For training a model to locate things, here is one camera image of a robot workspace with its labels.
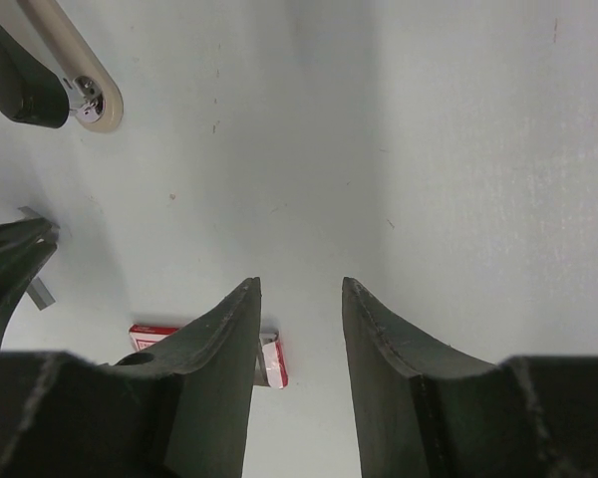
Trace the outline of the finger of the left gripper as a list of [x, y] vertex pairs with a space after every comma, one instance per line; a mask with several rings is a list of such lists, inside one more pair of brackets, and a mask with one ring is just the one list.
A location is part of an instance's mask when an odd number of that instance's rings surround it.
[[0, 348], [16, 307], [56, 250], [56, 228], [45, 218], [0, 224]]

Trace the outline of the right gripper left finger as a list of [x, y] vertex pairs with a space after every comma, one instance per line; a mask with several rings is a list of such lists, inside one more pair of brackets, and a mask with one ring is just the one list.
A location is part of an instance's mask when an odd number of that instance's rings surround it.
[[116, 364], [0, 353], [0, 477], [238, 477], [261, 319], [249, 278]]

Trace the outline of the red white staple box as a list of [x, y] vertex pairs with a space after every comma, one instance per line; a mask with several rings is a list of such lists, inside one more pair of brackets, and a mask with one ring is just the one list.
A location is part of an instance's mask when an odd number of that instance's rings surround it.
[[[129, 335], [136, 352], [146, 349], [178, 331], [178, 327], [132, 325]], [[288, 385], [279, 332], [264, 327], [259, 333], [259, 352], [255, 366], [254, 384], [283, 389]]]

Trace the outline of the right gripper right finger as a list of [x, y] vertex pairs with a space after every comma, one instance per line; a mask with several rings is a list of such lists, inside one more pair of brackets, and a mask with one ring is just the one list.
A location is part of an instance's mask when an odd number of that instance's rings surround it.
[[489, 363], [352, 278], [342, 319], [364, 476], [598, 477], [598, 356]]

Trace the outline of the grey staple strip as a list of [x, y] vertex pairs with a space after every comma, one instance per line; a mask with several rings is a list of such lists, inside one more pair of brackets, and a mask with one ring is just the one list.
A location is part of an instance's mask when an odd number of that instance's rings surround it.
[[45, 216], [41, 215], [40, 213], [38, 213], [37, 211], [35, 211], [31, 207], [29, 207], [29, 206], [21, 206], [21, 207], [18, 208], [18, 210], [20, 211], [20, 213], [23, 215], [23, 217], [25, 219], [45, 219], [45, 220], [47, 220], [52, 225], [51, 232], [53, 234], [56, 234], [56, 235], [59, 234], [60, 228], [59, 228], [59, 226], [55, 222], [53, 222], [51, 219], [48, 219]]
[[44, 311], [56, 303], [55, 298], [39, 277], [32, 280], [26, 293], [39, 311]]

